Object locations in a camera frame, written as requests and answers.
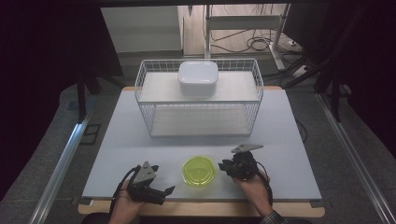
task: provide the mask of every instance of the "white container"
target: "white container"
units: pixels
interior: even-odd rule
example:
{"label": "white container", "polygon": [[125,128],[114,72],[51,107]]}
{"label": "white container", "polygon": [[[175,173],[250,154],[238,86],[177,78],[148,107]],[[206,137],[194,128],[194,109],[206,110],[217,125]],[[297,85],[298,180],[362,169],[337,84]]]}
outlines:
{"label": "white container", "polygon": [[219,78],[218,65],[209,61],[189,61],[180,65],[178,82],[187,97],[213,96]]}

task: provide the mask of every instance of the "white lid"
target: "white lid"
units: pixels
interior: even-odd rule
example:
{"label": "white lid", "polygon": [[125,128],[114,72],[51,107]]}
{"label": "white lid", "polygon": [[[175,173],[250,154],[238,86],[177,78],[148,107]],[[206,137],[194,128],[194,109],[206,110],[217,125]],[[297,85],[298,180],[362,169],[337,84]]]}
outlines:
{"label": "white lid", "polygon": [[180,65],[178,80],[189,84],[216,83],[219,77],[218,65],[209,61],[188,61]]}

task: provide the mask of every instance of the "metal rail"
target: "metal rail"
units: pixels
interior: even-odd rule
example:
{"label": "metal rail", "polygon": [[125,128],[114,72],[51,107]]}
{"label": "metal rail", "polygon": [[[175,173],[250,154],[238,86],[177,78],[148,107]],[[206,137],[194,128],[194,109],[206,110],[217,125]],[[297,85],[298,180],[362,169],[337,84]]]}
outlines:
{"label": "metal rail", "polygon": [[395,216],[389,208],[388,202],[385,199],[384,195],[381,192],[379,186],[375,183],[373,178],[370,176],[366,166],[364,165],[361,157],[359,156],[356,148],[353,146],[349,137],[347,136],[346,131],[343,128],[343,125],[336,121],[335,117],[332,115],[330,111],[330,104],[326,99],[324,93],[317,94],[319,102],[325,111],[327,118],[334,129],[335,134],[337,135],[338,140],[340,141],[343,149],[348,157],[352,167],[355,169],[356,174],[358,175],[359,180],[361,181],[364,189],[366,190],[370,200],[372,201],[376,212],[382,219],[383,223],[396,223]]}
{"label": "metal rail", "polygon": [[76,124],[72,134],[70,135],[70,138],[64,148],[64,152],[62,153],[62,156],[49,179],[49,183],[41,195],[40,201],[38,202],[29,223],[44,223],[46,220],[53,201],[55,200],[55,196],[64,181],[64,176],[66,175],[70,162],[73,159],[78,143],[84,134],[88,121],[90,120],[95,101],[96,96],[91,95],[87,102],[87,116],[81,123]]}

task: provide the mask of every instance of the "sleeve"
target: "sleeve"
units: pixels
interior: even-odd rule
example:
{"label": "sleeve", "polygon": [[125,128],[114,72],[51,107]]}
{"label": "sleeve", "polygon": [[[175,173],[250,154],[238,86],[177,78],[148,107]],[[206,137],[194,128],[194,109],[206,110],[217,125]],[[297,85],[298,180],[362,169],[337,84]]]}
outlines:
{"label": "sleeve", "polygon": [[285,218],[283,218],[277,211],[272,212],[270,215],[266,216],[260,224],[286,224],[289,223]]}

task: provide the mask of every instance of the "wrist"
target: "wrist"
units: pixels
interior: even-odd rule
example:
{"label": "wrist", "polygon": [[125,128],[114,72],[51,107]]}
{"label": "wrist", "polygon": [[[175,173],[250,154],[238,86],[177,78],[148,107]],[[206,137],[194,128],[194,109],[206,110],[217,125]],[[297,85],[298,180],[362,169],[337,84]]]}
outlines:
{"label": "wrist", "polygon": [[144,205],[145,203],[132,201],[129,197],[119,196],[108,223],[129,224],[138,216]]}
{"label": "wrist", "polygon": [[254,203],[253,206],[261,217],[267,217],[274,212],[273,207],[268,202]]}

